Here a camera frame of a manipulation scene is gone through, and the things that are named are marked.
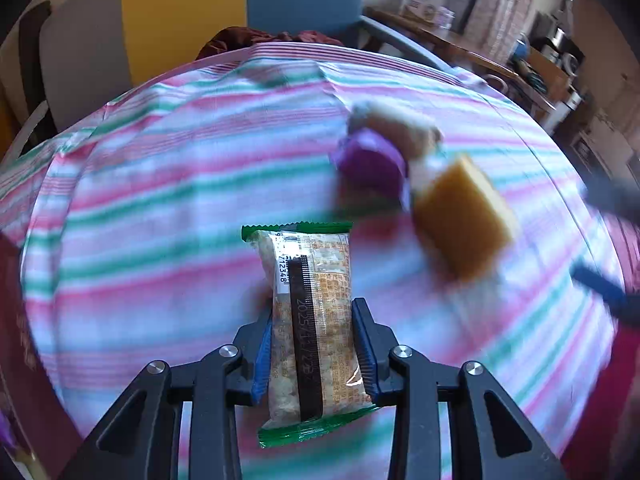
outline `striped tablecloth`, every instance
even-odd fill
[[[482,361],[560,453],[614,332],[569,266],[622,276],[552,140],[516,105],[470,89],[468,73],[319,45],[222,56],[128,92],[0,176],[33,337],[81,433],[147,362],[199,360],[255,319],[270,291],[242,224],[348,219],[354,296],[432,360]],[[481,282],[443,283],[406,212],[339,181],[328,153],[354,102],[374,96],[433,116],[442,156],[468,153],[516,212],[523,234]],[[266,411],[238,410],[244,476],[386,478],[393,416],[260,450]]]

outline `plastic wrapper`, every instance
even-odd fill
[[[374,408],[353,346],[349,227],[243,228],[273,283],[270,420],[258,434],[263,447],[327,433]]]

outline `chair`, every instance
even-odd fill
[[[45,137],[52,137],[127,90],[194,60],[209,38],[232,25],[272,34],[319,30],[351,47],[365,32],[407,59],[450,70],[424,47],[360,13],[361,0],[67,0],[45,16],[39,35],[31,33],[40,67],[23,71],[30,74],[23,85],[33,116],[2,165],[17,158],[47,107],[54,127]]]

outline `green stripe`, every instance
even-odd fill
[[[559,339],[556,341],[556,344],[553,345],[552,349],[547,353],[546,358],[544,359],[544,361],[542,362],[538,370],[531,376],[529,382],[527,382],[527,384],[525,384],[525,386],[513,396],[513,400],[515,400],[516,404],[521,404],[522,402],[524,402],[525,399],[527,399],[527,397],[529,397],[530,393],[536,387],[536,384],[540,382],[540,379],[546,376],[546,371],[551,367],[552,363],[558,358],[561,351],[564,349],[564,346],[568,345],[569,341],[571,341],[571,338],[570,338],[571,332],[574,329],[576,331],[578,330],[577,321],[584,314],[584,311],[586,309],[585,306],[588,302],[588,299],[590,298],[590,294],[586,290],[583,290],[582,294],[583,294],[583,298],[582,298],[582,303],[580,304],[580,307],[578,307],[578,309],[571,316],[571,320],[569,321],[566,328],[560,335]]]
[[[445,145],[441,148],[442,152],[449,156],[458,153],[466,153],[468,155],[473,156],[489,156],[489,155],[531,155],[532,160],[538,160],[535,155],[555,155],[555,156],[564,156],[564,153],[560,150],[540,150],[535,154],[531,153],[529,148],[496,148],[495,146],[473,146],[469,148],[465,148],[464,146],[452,146]]]
[[[568,276],[565,276],[564,279],[549,292],[544,304],[554,304],[562,296],[568,283],[569,278]],[[526,327],[519,329],[517,332],[505,335],[491,350],[482,356],[482,363],[488,368],[496,368],[500,361],[513,354],[514,349],[517,348],[522,341],[525,331],[530,331],[540,325],[544,319],[546,319],[547,314],[547,308],[536,309],[527,318]]]
[[[36,173],[38,173],[42,168],[44,168],[45,166],[48,166],[51,163],[50,159],[44,160],[41,164],[37,165],[35,168],[32,168],[31,171],[25,175],[24,177],[22,177],[20,180],[17,180],[15,182],[12,182],[11,184],[11,188],[6,190],[6,193],[2,196],[2,198],[0,198],[0,200],[4,200],[4,197],[7,196],[9,193],[12,192],[12,190],[16,189],[18,186],[20,186],[20,184],[22,184],[23,182],[29,180],[33,175],[35,175]]]
[[[242,66],[236,68],[235,70],[233,70],[234,74],[241,76],[244,72],[255,71],[255,67],[253,65],[256,60],[259,60],[259,58],[252,59],[249,62],[244,63]],[[338,82],[342,84],[353,84],[353,85],[381,84],[388,88],[410,88],[414,90],[433,91],[439,94],[469,97],[468,91],[465,91],[465,89],[457,88],[455,86],[446,86],[443,88],[440,84],[437,84],[435,81],[432,84],[412,84],[410,86],[407,86],[405,82],[396,83],[394,81],[389,81],[387,79],[378,79],[378,78],[362,79],[362,78],[357,78],[357,77],[348,76],[348,75],[336,76],[334,74],[331,74],[329,76],[324,71],[318,68],[304,67],[300,72],[303,72],[303,73],[287,74],[287,75],[276,73],[271,78],[267,78],[261,81],[252,80],[251,82],[246,82],[246,81],[237,82],[233,80],[228,84],[222,84],[222,85],[220,84],[220,79],[216,79],[214,81],[194,81],[194,82],[183,85],[182,88],[194,87],[199,89],[206,89],[211,87],[213,95],[216,95],[222,92],[225,93],[226,95],[233,95],[234,92],[240,92],[240,91],[246,92],[247,88],[255,89],[255,91],[273,90],[279,87],[290,87],[292,85],[308,84],[313,80],[317,80],[317,81],[326,80],[329,82]],[[206,98],[208,96],[209,95],[206,92],[200,92],[197,95],[197,98],[201,99],[201,98]],[[156,103],[153,106],[146,106],[143,110],[139,110],[136,113],[122,120],[117,119],[117,114],[116,114],[116,119],[114,119],[113,121],[107,120],[105,123],[98,126],[98,128],[96,128],[96,130],[94,131],[94,135],[102,135],[104,133],[108,133],[108,130],[120,128],[121,126],[124,126],[124,124],[135,121],[140,117],[144,116],[145,114],[150,113],[152,110],[162,109],[165,111],[172,111],[177,107],[184,106],[185,104],[186,104],[185,102],[180,102],[180,104],[176,104],[176,105],[163,105],[162,103]]]
[[[255,171],[250,173],[234,176],[230,179],[206,182],[203,184],[188,183],[184,186],[178,186],[177,188],[168,190],[157,196],[146,197],[142,200],[127,203],[125,205],[117,205],[108,210],[102,210],[93,215],[85,218],[73,218],[69,216],[65,221],[65,229],[79,228],[79,227],[92,227],[95,228],[97,224],[101,222],[113,221],[115,219],[121,219],[123,216],[133,214],[136,212],[144,212],[150,206],[164,205],[172,203],[175,200],[184,200],[193,198],[195,195],[202,192],[216,192],[221,189],[237,189],[244,186],[254,180],[260,179],[274,179],[280,178],[283,174],[292,173],[296,176],[300,176],[302,173],[317,173],[321,171],[328,171],[332,168],[332,165],[323,160],[314,164],[301,164],[298,167],[288,166],[286,170],[282,168],[269,168],[268,170]],[[546,175],[546,172],[538,172],[536,175]],[[519,180],[529,180],[533,173],[517,175],[508,182],[517,182]],[[329,218],[306,218],[308,221],[335,221],[335,220],[352,220],[350,216],[332,215],[329,214]],[[25,242],[25,247],[30,245],[40,246],[41,248],[55,248],[60,243],[62,231],[51,232],[50,234],[41,235],[30,233]],[[230,238],[238,237],[236,233],[222,235],[222,240],[229,240]],[[25,278],[24,288],[28,292],[37,292],[39,294],[52,294],[58,281],[65,280],[82,280],[91,279],[97,276],[105,276],[108,274],[116,274],[120,272],[126,272],[128,270],[139,269],[146,266],[152,266],[160,262],[181,260],[188,256],[195,256],[198,254],[213,254],[217,250],[222,248],[228,248],[227,242],[220,242],[219,236],[209,238],[194,238],[191,240],[182,240],[176,242],[170,247],[155,248],[153,251],[147,251],[142,254],[134,254],[127,256],[126,258],[120,258],[117,260],[108,260],[106,262],[100,262],[93,264],[92,266],[87,264],[77,269],[61,268],[58,275],[58,280],[53,282],[52,280],[30,280]]]
[[[127,203],[116,204],[102,208],[96,212],[83,214],[82,216],[69,215],[65,220],[65,228],[94,228],[98,224],[122,219],[123,217],[135,213],[139,213],[145,209],[166,205],[171,202],[180,200],[189,200],[195,196],[203,194],[212,194],[220,191],[239,189],[248,186],[255,181],[265,182],[269,180],[277,180],[284,175],[291,174],[301,176],[303,174],[325,173],[333,169],[333,165],[327,158],[322,156],[322,160],[315,162],[306,162],[303,164],[287,164],[286,167],[268,168],[266,170],[251,170],[241,174],[235,174],[230,177],[209,182],[187,182],[178,184],[170,189],[165,189],[151,196],[145,196]],[[559,174],[553,174],[552,177],[557,178],[567,171]],[[503,187],[507,184],[515,184],[523,180],[532,180],[542,176],[548,176],[547,172],[535,171],[531,173],[519,173],[512,176],[491,178],[496,187]],[[30,244],[36,246],[51,246],[57,244],[60,238],[60,232],[51,232],[49,234],[31,233],[28,236]]]
[[[119,114],[113,114],[108,117],[104,122],[96,126],[94,132],[89,136],[90,138],[100,137],[105,134],[110,134],[113,130],[117,130],[128,123],[133,123],[144,116],[157,111],[163,111],[167,113],[173,112],[176,108],[184,106],[184,102],[176,104],[166,104],[163,102],[156,102],[153,105],[145,105],[145,107],[136,110],[133,113],[127,114],[125,117],[121,117]]]
[[[314,213],[305,216],[311,222],[335,222],[353,221],[375,214],[382,214],[397,210],[398,204],[384,199],[371,198],[367,203],[351,206],[347,209],[337,209],[333,212]],[[209,237],[191,237],[180,240],[169,247],[153,248],[130,254],[118,259],[105,260],[94,264],[85,264],[78,267],[63,267],[60,269],[57,279],[35,280],[26,276],[23,289],[26,294],[53,294],[58,283],[68,280],[85,280],[103,278],[121,272],[142,270],[145,267],[153,267],[166,262],[179,262],[187,258],[216,254],[222,250],[238,248],[244,244],[240,237],[240,226],[237,229],[228,230],[222,234]]]

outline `pink stripe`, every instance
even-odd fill
[[[399,70],[415,75],[436,79],[447,84],[462,86],[455,76],[447,75],[439,70],[413,63],[397,57],[384,56],[362,50],[354,50],[333,45],[318,44],[285,44],[264,43],[252,47],[252,57],[295,57],[297,59],[312,59],[316,61],[345,61],[389,70]]]
[[[556,186],[566,184],[567,182],[574,182],[576,180],[577,173],[575,173],[573,169],[569,170],[569,173],[569,175],[556,180],[551,180],[548,175],[543,175],[540,176],[540,179],[542,179],[540,182],[531,184],[531,181],[527,181],[527,186],[516,185],[514,187],[501,188],[500,194],[505,197],[508,202],[511,202],[514,199],[521,198],[523,193],[538,193],[549,188],[555,188]]]
[[[191,92],[179,88],[162,88],[161,90],[151,89],[149,92],[139,94],[135,99],[127,100],[126,103],[118,106],[117,113],[119,115],[123,115],[128,112],[135,113],[137,110],[140,110],[140,108],[148,107],[155,101],[170,102],[171,100],[183,100],[185,98],[189,98],[190,96]]]
[[[274,162],[277,160],[290,160],[295,162],[298,159],[304,160],[309,156],[324,155],[330,152],[335,147],[335,142],[308,142],[298,146],[283,146],[277,152],[263,152],[263,153],[248,153],[246,155],[238,155],[234,158],[220,158],[216,161],[210,161],[206,168],[197,168],[197,176],[214,175],[218,173],[225,173],[232,170],[242,169],[245,166],[258,163]],[[100,207],[101,205],[115,204],[117,205],[124,198],[135,196],[136,194],[152,192],[154,190],[161,190],[161,186],[169,186],[171,183],[182,182],[192,176],[193,168],[185,168],[183,166],[169,172],[162,174],[162,180],[159,182],[153,182],[151,180],[137,182],[131,185],[127,194],[120,193],[114,189],[106,189],[109,194],[90,194],[83,193],[82,195],[74,198],[70,204],[68,210],[54,210],[49,212],[42,212],[41,214],[34,216],[32,219],[31,228],[43,231],[52,229],[59,229],[62,227],[63,222],[68,216],[69,212],[85,212],[92,208]]]
[[[33,178],[35,175],[39,174],[40,172],[47,170],[47,168],[50,165],[50,160],[49,160],[49,163],[47,164],[42,159],[45,159],[45,160],[50,159],[51,153],[47,153],[48,150],[46,152],[44,148],[42,149],[42,151],[44,153],[42,152],[39,153],[34,160],[31,160],[28,164],[23,165],[23,167],[21,167],[17,173],[12,174],[11,177],[7,178],[7,180],[0,182],[0,187],[7,188],[7,187],[14,186],[24,176],[27,176],[27,178],[24,179],[23,182],[18,184],[14,189],[10,190],[6,195],[4,195],[2,197],[2,200],[5,200],[11,193],[15,192],[16,189],[20,189],[21,187],[25,186],[28,183],[30,178]],[[34,173],[31,173],[32,171],[34,171],[34,167],[39,165],[41,162],[43,163],[43,167],[35,171]]]
[[[292,88],[281,88],[278,89],[276,91],[271,91],[272,95],[276,95],[276,94],[280,94],[280,95],[286,95],[289,93],[296,93],[298,91],[304,90],[304,89],[308,89],[308,88],[312,88],[312,87],[323,87],[323,86],[327,86],[330,85],[334,88],[342,88],[342,91],[344,93],[352,93],[352,92],[356,92],[357,94],[363,94],[364,92],[368,92],[370,94],[384,94],[384,95],[388,95],[389,94],[389,87],[386,86],[380,86],[380,85],[372,85],[372,86],[358,86],[356,89],[353,89],[352,87],[349,86],[341,86],[339,84],[331,84],[327,81],[321,81],[321,82],[314,82],[314,83],[310,83],[310,84],[304,84],[304,85],[299,85],[299,86],[295,86]],[[392,91],[395,94],[405,94],[408,93],[409,95],[415,97],[416,94],[431,94],[431,97],[433,97],[433,93],[432,92],[428,92],[428,91],[421,91],[421,90],[415,90],[415,89],[403,89],[403,88],[399,88],[399,89],[392,89]],[[205,107],[205,108],[210,108],[212,106],[216,106],[217,108],[221,108],[224,106],[231,106],[233,104],[236,104],[237,102],[242,102],[244,104],[250,103],[252,100],[263,100],[264,99],[264,93],[260,92],[260,93],[245,93],[245,94],[230,94],[230,95],[226,95],[226,96],[212,96],[212,97],[205,97],[205,98],[201,98],[199,100],[195,100],[192,102],[189,102],[187,104],[185,104],[183,107],[180,107],[183,110],[188,110],[189,108],[193,107],[193,108],[201,108],[201,107]],[[473,98],[473,96],[447,96],[447,99],[450,101],[468,101],[468,102],[475,102],[475,99]],[[123,134],[128,134],[130,131],[140,131],[141,129],[144,129],[145,127],[150,126],[150,124],[152,124],[153,122],[156,122],[160,117],[164,117],[166,116],[166,114],[162,114],[162,115],[153,115],[150,114],[148,116],[146,116],[145,118],[139,120],[139,121],[135,121],[133,123],[130,123],[126,126],[123,126],[122,128],[117,128],[114,129],[112,132],[110,132],[110,138],[113,139],[113,137],[116,134],[119,135],[123,135]],[[129,153],[130,150],[127,150],[126,148],[121,148],[120,150],[120,156],[124,157],[126,156],[127,153]],[[151,154],[154,153],[159,153],[161,152],[160,148],[156,148],[155,150],[153,150],[153,152]],[[149,153],[143,153],[141,156],[148,156]],[[89,165],[89,167],[87,168],[88,171],[90,171],[91,169],[95,169],[93,162]]]
[[[330,86],[330,83],[327,81],[320,81],[320,82],[313,82],[313,83],[309,83],[309,84],[304,84],[304,85],[298,85],[292,88],[281,88],[277,91],[270,91],[269,94],[270,95],[276,95],[276,94],[289,94],[289,93],[296,93],[300,90],[305,90],[305,89],[309,89],[309,88],[313,88],[313,87],[318,87],[318,88],[322,88],[322,86]],[[193,100],[193,101],[189,101],[184,103],[181,106],[178,106],[175,110],[172,110],[171,112],[162,112],[160,114],[158,113],[154,113],[154,112],[149,112],[145,117],[140,118],[132,123],[127,123],[124,124],[121,127],[118,128],[114,128],[113,130],[110,130],[108,132],[108,136],[110,138],[110,140],[113,140],[114,138],[116,138],[117,136],[123,136],[123,135],[127,135],[127,134],[140,134],[143,130],[145,130],[147,127],[150,127],[151,124],[153,124],[154,122],[156,122],[157,120],[160,120],[164,117],[167,117],[167,115],[169,113],[171,114],[175,114],[178,113],[179,110],[188,112],[188,110],[192,109],[192,108],[207,108],[207,109],[213,109],[213,107],[215,107],[215,109],[217,110],[223,110],[224,107],[230,107],[233,108],[235,106],[237,106],[237,104],[250,104],[252,102],[256,102],[257,104],[263,104],[264,103],[264,97],[265,97],[265,92],[251,92],[251,93],[238,93],[238,94],[226,94],[224,96],[208,96],[208,97],[204,97],[204,98],[200,98],[197,100]],[[92,138],[89,138],[87,140],[85,140],[86,144],[97,144],[98,142],[100,142],[102,140],[102,136],[95,136]],[[125,146],[122,146],[119,148],[120,150],[126,150],[127,148]]]
[[[53,301],[59,308],[70,312],[91,312],[93,309],[105,313],[103,303],[117,303],[122,305],[131,303],[130,298],[137,291],[152,290],[156,294],[161,290],[171,291],[178,286],[189,285],[194,282],[202,282],[203,279],[212,284],[225,285],[229,280],[238,277],[239,274],[260,269],[260,261],[253,253],[245,253],[233,258],[221,258],[206,264],[197,266],[180,266],[172,269],[167,274],[145,276],[143,279],[130,280],[126,283],[109,285],[92,285],[91,288],[82,290],[68,290],[61,288],[56,291],[54,300],[40,300],[38,298],[25,298],[25,308],[31,319],[46,318],[54,308]]]
[[[328,119],[331,117],[340,117],[345,114],[345,110],[341,108],[322,108],[321,110],[313,109],[311,111],[295,113],[292,110],[282,112],[275,117],[262,117],[262,120],[247,120],[246,117],[235,115],[229,120],[223,121],[222,124],[212,124],[211,126],[186,131],[184,129],[171,133],[156,134],[152,136],[142,135],[134,139],[126,146],[119,147],[117,150],[109,150],[101,153],[93,158],[86,166],[86,171],[97,171],[108,166],[122,164],[124,162],[132,162],[141,156],[153,155],[156,153],[164,153],[168,148],[181,146],[187,141],[210,139],[219,136],[228,136],[246,132],[248,126],[256,126],[265,128],[268,126],[280,126],[281,128],[292,128],[295,125],[303,126],[305,123],[317,123],[320,119]]]
[[[164,84],[169,84],[166,81],[167,79],[171,79],[173,77],[185,74],[187,72],[192,72],[193,70],[216,65],[218,63],[223,64],[223,63],[231,63],[236,61],[242,62],[244,60],[247,60],[249,55],[250,55],[249,48],[241,48],[239,50],[233,50],[231,52],[223,52],[222,54],[217,54],[216,56],[206,57],[203,59],[198,59],[196,61],[192,61],[190,63],[184,64],[182,66],[174,68],[173,70],[169,70],[164,74],[156,76],[155,78],[150,79],[146,83],[143,83],[142,85],[134,88],[133,90],[130,90],[129,94],[125,98],[121,99],[116,104],[111,105],[110,109],[112,111],[116,111],[117,108],[122,106],[126,101],[130,100],[135,95],[139,94],[140,92],[149,88],[150,86],[155,85],[156,83],[163,82]]]
[[[527,290],[523,291],[517,298],[518,308],[508,308],[509,314],[505,316],[504,323],[500,327],[501,330],[508,330],[511,325],[517,321],[522,312],[524,312],[527,307],[536,301],[543,293],[548,292],[548,283],[555,280],[559,272],[564,272],[564,268],[568,261],[573,256],[573,248],[575,244],[580,240],[580,237],[574,237],[570,240],[570,243],[564,246],[564,251],[562,255],[560,255],[553,267],[550,269],[546,269],[544,274],[541,274],[538,279],[533,283],[533,286],[530,286]],[[477,348],[482,348],[483,346],[490,343],[498,334],[492,333],[489,335],[484,335],[481,340],[476,340],[474,342],[470,341],[460,341],[458,348],[453,350],[450,354],[447,354],[442,362],[445,363],[459,363],[462,362],[466,357],[468,357],[474,350]]]
[[[579,239],[579,237],[575,237],[572,240],[569,241],[569,243],[567,245],[565,245],[565,250],[562,253],[562,255],[559,258],[555,258],[555,261],[559,262],[558,264],[556,264],[556,266],[554,266],[551,269],[548,269],[547,272],[543,275],[541,275],[535,283],[532,284],[531,287],[529,287],[527,290],[523,291],[523,293],[521,293],[517,299],[518,302],[518,308],[512,308],[513,307],[513,302],[509,304],[509,306],[511,308],[507,308],[508,314],[504,317],[504,322],[501,324],[500,329],[501,330],[508,330],[510,328],[510,326],[517,320],[520,318],[521,314],[526,310],[526,308],[535,300],[537,300],[537,298],[542,295],[543,293],[546,294],[548,292],[548,288],[546,286],[547,283],[551,282],[552,280],[555,279],[556,273],[561,270],[564,269],[564,266],[566,265],[567,261],[572,257],[572,249],[573,247],[575,247],[575,243],[577,241],[577,239]],[[253,264],[257,264],[256,263],[256,259],[255,257],[251,258],[250,260],[247,259],[246,262],[250,265]],[[233,276],[235,274],[235,272],[237,271],[237,269],[231,269],[232,266],[230,267],[230,274],[229,276]],[[211,270],[208,270],[207,272],[204,272],[204,275],[207,276],[213,276],[215,275]],[[416,276],[416,279],[420,280],[420,282],[424,282],[424,274],[420,273],[419,276]],[[134,286],[140,286],[141,282],[136,282],[136,284],[129,284],[127,285],[129,288],[134,287]],[[169,279],[165,279],[165,283],[163,283],[162,281],[156,282],[156,283],[150,283],[150,282],[142,282],[142,288],[144,290],[149,290],[147,288],[147,286],[169,286],[170,288],[175,288],[175,279],[174,278],[169,278]],[[375,294],[374,297],[376,298],[375,302],[372,302],[372,310],[374,310],[374,305],[378,304],[378,303],[385,303],[386,299],[386,295],[389,294],[390,297],[395,298],[394,301],[398,302],[400,301],[402,304],[405,304],[407,306],[406,309],[403,309],[402,312],[396,312],[396,314],[401,314],[402,316],[397,316],[395,317],[393,320],[387,320],[387,322],[398,322],[398,320],[401,319],[406,319],[408,317],[411,317],[414,313],[413,313],[413,309],[410,308],[410,306],[412,304],[420,304],[420,309],[424,308],[424,301],[427,301],[428,298],[430,297],[434,297],[437,296],[439,294],[441,294],[443,292],[442,288],[440,286],[435,287],[435,288],[431,288],[430,286],[428,287],[428,289],[430,290],[430,293],[427,294],[427,297],[425,298],[424,296],[421,297],[420,302],[417,302],[417,300],[415,298],[408,298],[406,297],[406,294],[403,294],[402,292],[404,290],[408,290],[411,291],[412,294],[422,294],[422,287],[418,287],[416,286],[411,286],[410,284],[408,285],[407,280],[403,280],[402,282],[399,283],[395,283],[392,286],[388,286],[385,285],[385,288],[382,291],[382,294]],[[96,293],[97,291],[94,290],[93,293],[91,294],[93,301],[95,301],[96,298]],[[126,288],[123,287],[120,289],[120,292],[122,293],[123,297],[126,298],[127,294],[126,294]],[[30,314],[30,317],[32,316],[32,307],[33,303],[31,303],[31,300],[27,298],[27,303],[26,306],[29,309],[28,313]],[[466,357],[468,357],[468,355],[470,355],[472,352],[474,352],[477,348],[482,348],[482,346],[488,344],[489,342],[491,342],[493,339],[495,338],[495,334],[493,333],[484,333],[482,334],[482,337],[480,338],[481,340],[479,340],[478,338],[476,338],[475,341],[471,342],[471,341],[460,341],[460,344],[458,345],[457,348],[453,349],[449,354],[444,354],[442,356],[433,356],[433,358],[439,360],[440,362],[446,363],[446,364],[458,364],[459,362],[462,362]],[[176,354],[176,349],[173,348],[172,345],[167,346],[157,346],[154,351],[156,352],[156,355],[175,355]],[[114,357],[117,359],[123,359],[123,360],[127,360],[127,357],[131,357],[132,354],[135,354],[136,349],[127,349],[125,351],[119,351],[119,352],[94,352],[95,358],[98,358],[101,360],[101,364],[102,366],[104,366],[105,363],[109,363]],[[84,359],[84,354],[83,353],[79,353],[79,352],[61,352],[60,354],[57,354],[57,359],[58,362],[60,362],[61,360],[65,359],[65,355],[68,355],[69,361],[72,363],[71,367],[72,368],[78,368],[80,370],[83,370],[85,368],[89,368],[91,365],[89,363],[89,366],[85,366],[84,364],[82,364],[82,361]],[[63,371],[65,374],[67,373],[66,367],[60,368],[60,371]],[[131,370],[128,371],[120,371],[120,370],[116,370],[114,371],[113,374],[113,381],[114,384],[126,384],[127,381],[130,380],[130,375]],[[96,376],[90,376],[90,377],[86,377],[86,378],[82,378],[83,381],[86,381],[85,386],[88,386],[89,384],[93,384],[95,388],[99,388],[100,384],[102,384],[102,382],[104,381],[104,377],[100,376],[99,374],[97,374]]]
[[[610,258],[608,261],[609,265],[607,270],[611,270],[612,259]],[[547,378],[545,383],[543,384],[540,391],[536,394],[529,403],[526,404],[526,412],[533,413],[538,409],[541,409],[542,403],[546,402],[547,398],[551,394],[556,394],[555,386],[558,384],[556,381],[562,381],[560,377],[564,374],[564,371],[569,366],[575,365],[574,356],[577,353],[578,349],[580,349],[584,345],[584,334],[587,333],[587,327],[589,323],[593,320],[593,314],[590,312],[593,308],[593,305],[596,304],[596,295],[591,294],[591,301],[589,302],[589,306],[585,310],[585,313],[582,316],[582,322],[580,323],[580,327],[574,333],[572,337],[571,344],[569,348],[562,355],[561,360],[557,363],[556,368],[553,373],[551,373]]]
[[[418,101],[421,96],[428,96],[428,99],[433,105],[441,105],[441,106],[455,106],[459,103],[470,103],[474,104],[476,110],[478,108],[478,102],[476,101],[475,95],[473,93],[461,93],[461,94],[437,94],[433,89],[418,89],[418,88],[406,88],[406,87],[389,87],[381,84],[363,84],[358,86],[347,86],[341,85],[340,83],[332,82],[332,87],[334,89],[338,89],[340,94],[344,95],[357,95],[359,98],[363,96],[380,95],[389,97],[393,95],[394,97],[405,96],[409,99],[412,99],[414,102]],[[442,114],[446,116],[444,111],[438,111],[438,109],[434,109],[434,114]],[[484,116],[485,119],[491,119],[490,116]]]
[[[33,176],[29,177],[23,183],[12,189],[5,198],[2,199],[2,210],[0,210],[0,225],[5,226],[16,216],[21,215],[26,210],[31,209],[38,190],[44,179],[44,174],[49,168],[47,166],[41,168]]]
[[[450,142],[455,142],[455,143],[459,143],[459,144],[468,144],[470,147],[471,146],[486,146],[488,144],[500,144],[500,145],[506,145],[506,146],[525,146],[525,147],[531,147],[531,146],[536,146],[535,144],[530,144],[528,142],[525,142],[522,139],[519,139],[518,137],[515,136],[504,136],[504,137],[492,137],[490,139],[479,139],[477,136],[473,137],[473,136],[455,136],[455,137],[451,137],[451,134],[449,132],[446,132],[446,137],[445,137],[445,143],[449,144]],[[547,145],[546,144],[539,144],[537,145],[537,147],[539,148],[546,148]]]
[[[73,386],[70,383],[65,383],[69,388],[104,387],[107,389],[112,385],[126,384],[131,380],[130,371],[134,370],[134,374],[138,373],[149,358],[161,358],[173,366],[200,360],[218,346],[233,341],[238,328],[236,327],[227,333],[219,332],[162,345],[146,344],[114,351],[107,348],[99,352],[43,353],[41,358],[43,363],[47,365],[48,372],[63,374],[66,378],[84,383],[84,386],[80,386],[79,383],[74,383]],[[104,359],[110,363],[110,367],[100,371],[100,361]],[[108,379],[108,382],[103,383],[102,378]]]

